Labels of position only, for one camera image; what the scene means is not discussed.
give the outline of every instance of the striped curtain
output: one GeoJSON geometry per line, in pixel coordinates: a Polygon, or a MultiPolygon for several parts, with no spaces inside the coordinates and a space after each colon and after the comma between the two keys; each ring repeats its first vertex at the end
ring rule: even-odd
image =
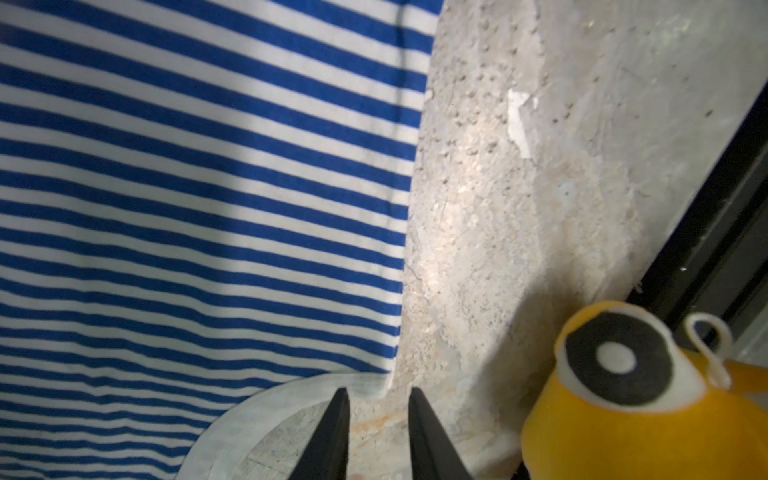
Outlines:
{"type": "Polygon", "coordinates": [[[441,4],[0,3],[0,478],[171,480],[264,389],[384,393],[441,4]]]}

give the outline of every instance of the white paint patch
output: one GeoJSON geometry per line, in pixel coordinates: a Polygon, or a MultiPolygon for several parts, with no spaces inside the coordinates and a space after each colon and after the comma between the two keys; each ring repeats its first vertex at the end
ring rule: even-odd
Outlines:
{"type": "Polygon", "coordinates": [[[608,372],[623,375],[634,370],[637,359],[634,352],[620,343],[605,342],[598,347],[598,363],[608,372]]]}
{"type": "Polygon", "coordinates": [[[520,156],[523,158],[532,158],[531,147],[528,146],[528,138],[525,136],[525,126],[520,118],[520,107],[531,97],[531,94],[524,91],[515,91],[510,88],[507,92],[507,134],[509,140],[518,146],[520,156]]]}

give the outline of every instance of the stone floor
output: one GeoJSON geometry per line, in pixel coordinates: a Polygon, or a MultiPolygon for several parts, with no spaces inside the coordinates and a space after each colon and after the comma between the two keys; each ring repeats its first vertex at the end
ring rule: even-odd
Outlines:
{"type": "MultiPolygon", "coordinates": [[[[410,478],[421,386],[479,480],[579,306],[624,298],[768,78],[762,0],[447,0],[416,159],[394,385],[353,399],[350,478],[410,478]]],[[[237,480],[285,478],[325,406],[237,480]]]]}

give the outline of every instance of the peeling paint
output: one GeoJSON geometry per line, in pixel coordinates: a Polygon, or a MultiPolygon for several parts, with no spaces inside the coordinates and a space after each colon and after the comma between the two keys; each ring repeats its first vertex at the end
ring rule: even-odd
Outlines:
{"type": "Polygon", "coordinates": [[[531,94],[524,91],[515,91],[510,88],[507,92],[507,135],[513,144],[518,146],[520,157],[532,158],[531,147],[528,145],[528,138],[525,136],[525,126],[520,117],[520,107],[531,97],[531,94]]]}

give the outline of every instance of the black circle design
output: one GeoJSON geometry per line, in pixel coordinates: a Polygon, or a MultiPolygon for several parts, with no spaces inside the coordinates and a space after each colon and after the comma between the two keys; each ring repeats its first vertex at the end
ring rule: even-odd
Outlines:
{"type": "Polygon", "coordinates": [[[595,395],[622,406],[653,402],[672,382],[672,359],[664,338],[652,326],[623,313],[602,312],[565,338],[568,365],[595,395]],[[598,362],[606,342],[626,346],[637,364],[630,372],[609,372],[598,362]]]}

